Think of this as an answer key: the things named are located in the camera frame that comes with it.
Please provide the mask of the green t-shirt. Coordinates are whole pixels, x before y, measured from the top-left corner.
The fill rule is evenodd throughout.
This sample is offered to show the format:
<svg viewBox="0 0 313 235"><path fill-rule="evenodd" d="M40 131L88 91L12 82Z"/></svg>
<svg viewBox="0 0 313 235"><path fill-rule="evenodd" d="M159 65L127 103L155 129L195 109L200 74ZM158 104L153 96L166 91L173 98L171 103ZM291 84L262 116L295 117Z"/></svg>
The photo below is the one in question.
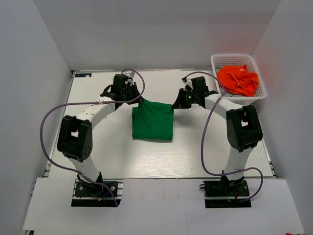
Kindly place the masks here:
<svg viewBox="0 0 313 235"><path fill-rule="evenodd" d="M132 137L145 141L173 140L174 110L171 104L145 100L132 109Z"/></svg>

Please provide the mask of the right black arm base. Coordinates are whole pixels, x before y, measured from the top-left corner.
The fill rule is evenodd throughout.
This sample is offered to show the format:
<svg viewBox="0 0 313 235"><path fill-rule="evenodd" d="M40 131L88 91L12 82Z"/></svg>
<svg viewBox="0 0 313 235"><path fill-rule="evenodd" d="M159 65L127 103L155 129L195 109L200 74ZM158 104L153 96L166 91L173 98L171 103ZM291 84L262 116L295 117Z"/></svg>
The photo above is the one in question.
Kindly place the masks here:
<svg viewBox="0 0 313 235"><path fill-rule="evenodd" d="M206 209L251 208L247 182L244 177L230 181L226 176L220 180L203 181L199 188L204 192Z"/></svg>

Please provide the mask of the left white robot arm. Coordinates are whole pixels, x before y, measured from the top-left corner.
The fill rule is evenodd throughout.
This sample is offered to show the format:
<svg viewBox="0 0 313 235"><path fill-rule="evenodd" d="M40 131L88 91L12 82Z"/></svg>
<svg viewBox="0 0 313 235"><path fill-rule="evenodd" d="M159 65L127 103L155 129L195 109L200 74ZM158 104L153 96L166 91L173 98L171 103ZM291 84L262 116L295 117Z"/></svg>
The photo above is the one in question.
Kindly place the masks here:
<svg viewBox="0 0 313 235"><path fill-rule="evenodd" d="M95 167L91 157L93 129L122 104L134 104L142 100L136 84L124 88L112 85L86 110L76 116L63 117L57 149L73 163L77 178L87 183L86 188L92 195L99 195L103 191L102 174Z"/></svg>

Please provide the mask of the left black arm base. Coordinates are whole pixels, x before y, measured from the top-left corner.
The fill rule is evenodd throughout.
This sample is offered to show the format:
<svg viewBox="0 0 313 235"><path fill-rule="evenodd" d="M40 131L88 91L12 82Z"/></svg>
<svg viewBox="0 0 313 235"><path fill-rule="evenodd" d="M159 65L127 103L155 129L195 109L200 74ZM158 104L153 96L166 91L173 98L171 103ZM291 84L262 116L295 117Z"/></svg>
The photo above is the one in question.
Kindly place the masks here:
<svg viewBox="0 0 313 235"><path fill-rule="evenodd" d="M119 206L123 194L123 180L108 179L103 183L111 190L100 185L91 187L90 183L82 180L75 180L71 206L72 207L90 207L90 208L114 208Z"/></svg>

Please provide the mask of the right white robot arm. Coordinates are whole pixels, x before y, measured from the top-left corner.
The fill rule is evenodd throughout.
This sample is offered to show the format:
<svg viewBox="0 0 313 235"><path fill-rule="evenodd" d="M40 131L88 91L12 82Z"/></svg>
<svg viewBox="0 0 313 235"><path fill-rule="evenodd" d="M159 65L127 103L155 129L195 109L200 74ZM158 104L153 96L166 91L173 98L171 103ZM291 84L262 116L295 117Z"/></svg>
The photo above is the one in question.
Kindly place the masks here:
<svg viewBox="0 0 313 235"><path fill-rule="evenodd" d="M217 91L210 91L203 76L182 79L184 87L179 89L172 109L189 109L197 104L226 120L226 135L230 144L227 164L220 174L226 177L221 182L221 190L233 195L239 188L238 182L244 178L244 170L250 153L263 138L256 109L253 105L240 105L223 98Z"/></svg>

